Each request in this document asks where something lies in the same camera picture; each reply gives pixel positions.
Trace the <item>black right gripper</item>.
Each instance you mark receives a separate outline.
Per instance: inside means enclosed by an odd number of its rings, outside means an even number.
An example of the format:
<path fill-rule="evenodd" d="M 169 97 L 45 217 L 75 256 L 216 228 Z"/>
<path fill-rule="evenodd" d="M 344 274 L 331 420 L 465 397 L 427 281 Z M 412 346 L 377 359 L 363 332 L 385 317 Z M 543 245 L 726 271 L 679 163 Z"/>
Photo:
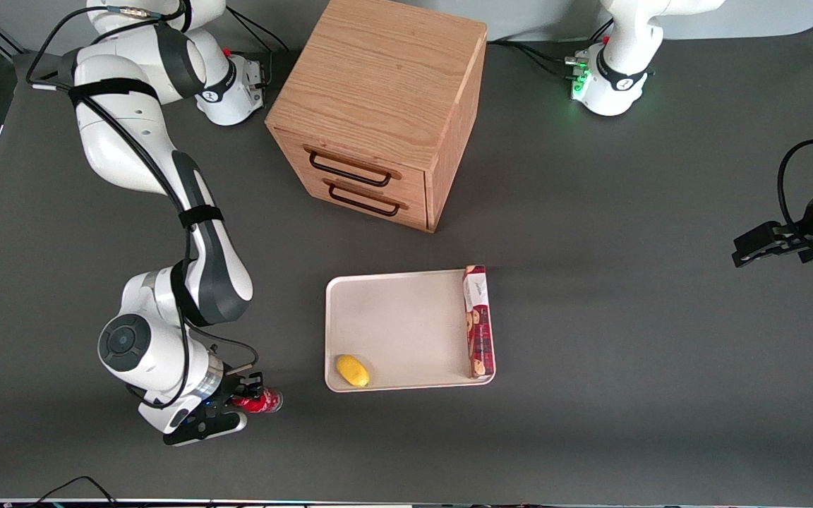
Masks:
<path fill-rule="evenodd" d="M 263 373 L 249 373 L 248 376 L 232 374 L 225 376 L 219 389 L 203 400 L 191 412 L 194 425 L 246 425 L 248 413 L 233 406 L 233 396 L 242 394 L 262 394 L 264 392 Z"/>

